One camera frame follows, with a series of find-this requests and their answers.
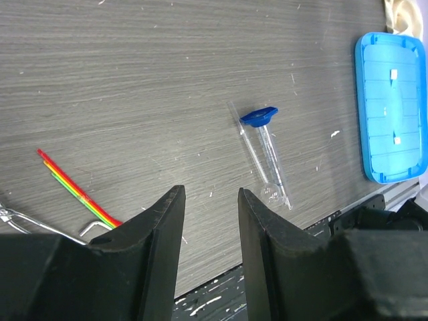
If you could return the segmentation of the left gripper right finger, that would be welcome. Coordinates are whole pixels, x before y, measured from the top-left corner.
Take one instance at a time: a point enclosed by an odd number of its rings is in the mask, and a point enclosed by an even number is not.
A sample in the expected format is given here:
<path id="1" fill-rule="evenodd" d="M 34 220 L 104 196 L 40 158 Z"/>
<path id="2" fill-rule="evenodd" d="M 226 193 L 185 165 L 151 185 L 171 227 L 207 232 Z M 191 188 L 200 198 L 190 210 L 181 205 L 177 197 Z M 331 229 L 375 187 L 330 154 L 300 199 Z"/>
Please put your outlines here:
<path id="1" fill-rule="evenodd" d="M 337 320 L 337 240 L 296 227 L 248 189 L 238 217 L 248 318 Z"/>

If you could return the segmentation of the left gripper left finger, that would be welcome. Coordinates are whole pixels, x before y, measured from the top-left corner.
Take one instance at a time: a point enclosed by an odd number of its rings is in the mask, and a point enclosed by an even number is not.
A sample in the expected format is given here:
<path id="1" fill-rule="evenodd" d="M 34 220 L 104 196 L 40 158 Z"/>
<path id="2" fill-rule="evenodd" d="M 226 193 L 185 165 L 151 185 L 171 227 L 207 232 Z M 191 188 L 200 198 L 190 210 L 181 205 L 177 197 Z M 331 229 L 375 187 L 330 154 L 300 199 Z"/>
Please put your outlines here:
<path id="1" fill-rule="evenodd" d="M 104 276 L 89 320 L 170 320 L 185 217 L 176 185 L 151 207 L 90 242 Z"/>

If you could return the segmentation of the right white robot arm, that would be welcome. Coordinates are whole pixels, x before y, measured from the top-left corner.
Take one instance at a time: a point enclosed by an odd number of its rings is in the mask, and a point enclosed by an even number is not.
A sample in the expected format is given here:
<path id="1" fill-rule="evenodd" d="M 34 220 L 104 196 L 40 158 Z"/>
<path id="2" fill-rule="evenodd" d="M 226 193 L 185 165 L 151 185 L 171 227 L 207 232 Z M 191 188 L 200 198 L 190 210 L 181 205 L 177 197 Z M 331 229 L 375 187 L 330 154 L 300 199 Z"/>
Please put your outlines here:
<path id="1" fill-rule="evenodd" d="M 346 230 L 427 230 L 427 187 L 405 201 L 398 211 L 385 209 L 385 198 L 375 195 L 328 224 L 331 235 Z"/>

